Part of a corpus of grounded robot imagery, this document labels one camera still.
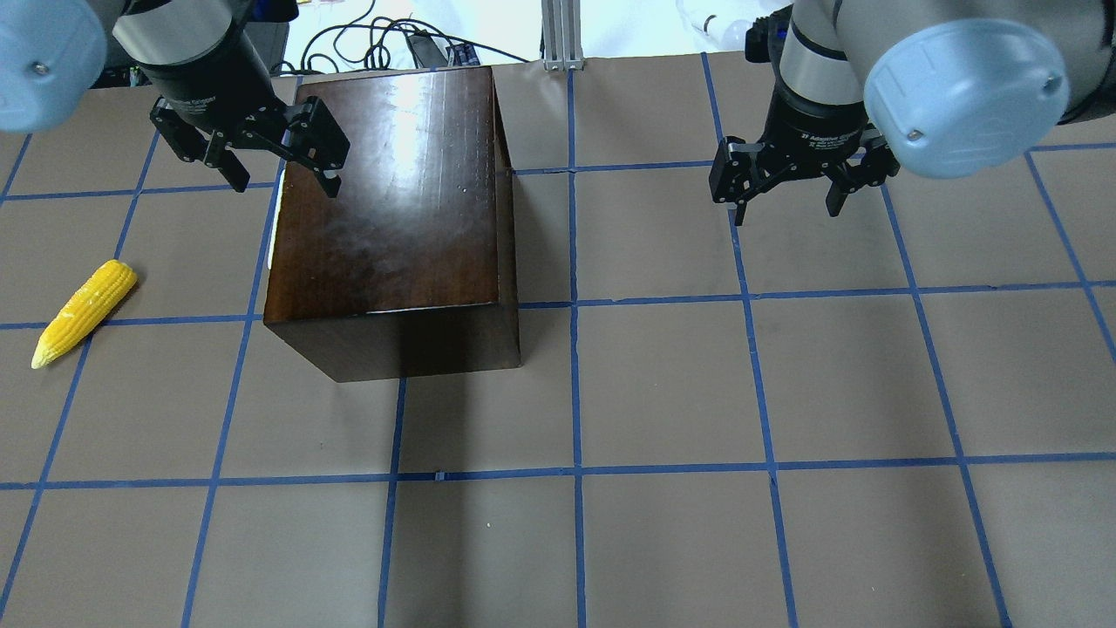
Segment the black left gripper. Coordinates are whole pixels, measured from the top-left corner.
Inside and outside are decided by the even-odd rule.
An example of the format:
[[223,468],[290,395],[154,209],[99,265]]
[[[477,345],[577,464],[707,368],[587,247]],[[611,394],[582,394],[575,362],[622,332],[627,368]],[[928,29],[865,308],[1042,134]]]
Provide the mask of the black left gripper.
[[338,196],[350,141],[319,97],[287,105],[276,96],[247,35],[228,35],[195,59],[151,66],[150,80],[160,93],[150,120],[177,160],[215,170],[243,194],[250,174],[223,135],[239,128],[237,147],[299,164],[312,172],[324,195]]

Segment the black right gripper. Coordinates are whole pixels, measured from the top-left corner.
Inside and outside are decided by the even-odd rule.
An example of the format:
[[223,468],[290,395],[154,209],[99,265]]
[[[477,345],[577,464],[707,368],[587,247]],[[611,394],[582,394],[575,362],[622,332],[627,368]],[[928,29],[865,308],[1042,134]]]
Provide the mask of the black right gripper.
[[[711,199],[731,204],[733,225],[741,228],[749,202],[764,194],[764,186],[826,176],[833,182],[827,212],[838,218],[852,194],[879,187],[901,170],[882,132],[866,126],[868,112],[862,102],[826,105],[775,94],[760,143],[737,136],[718,143],[709,174]],[[862,158],[848,162],[860,147]]]

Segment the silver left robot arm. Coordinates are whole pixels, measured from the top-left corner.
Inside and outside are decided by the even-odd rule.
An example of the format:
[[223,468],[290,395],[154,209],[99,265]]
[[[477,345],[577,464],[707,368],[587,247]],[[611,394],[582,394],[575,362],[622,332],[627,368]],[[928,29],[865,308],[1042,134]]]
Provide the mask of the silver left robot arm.
[[304,166],[330,199],[350,141],[319,97],[290,105],[246,32],[290,23],[295,1],[4,1],[1,127],[51,131],[103,74],[109,41],[158,91],[150,120],[177,156],[219,172],[238,192],[248,171],[235,149]]

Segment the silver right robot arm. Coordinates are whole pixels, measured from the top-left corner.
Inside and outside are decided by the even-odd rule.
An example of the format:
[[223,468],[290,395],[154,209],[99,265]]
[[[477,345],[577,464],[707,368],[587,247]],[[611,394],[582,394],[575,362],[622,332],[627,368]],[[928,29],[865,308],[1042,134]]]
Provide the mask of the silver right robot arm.
[[735,210],[827,178],[833,218],[908,170],[964,178],[1054,127],[1113,114],[1112,1],[790,1],[745,32],[775,85],[764,132],[718,143],[711,199]]

